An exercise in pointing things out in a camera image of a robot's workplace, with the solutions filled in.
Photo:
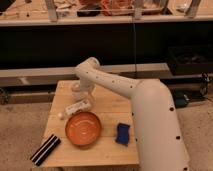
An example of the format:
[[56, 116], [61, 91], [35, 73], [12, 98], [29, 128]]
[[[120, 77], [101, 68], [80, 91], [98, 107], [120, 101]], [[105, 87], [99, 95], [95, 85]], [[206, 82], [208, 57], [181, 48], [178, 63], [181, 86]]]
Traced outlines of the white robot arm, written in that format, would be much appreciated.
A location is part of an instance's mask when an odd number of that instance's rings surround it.
[[99, 70], [90, 57], [75, 67], [74, 92], [91, 92], [100, 85], [131, 102], [140, 171], [190, 171], [175, 104], [159, 79], [131, 79]]

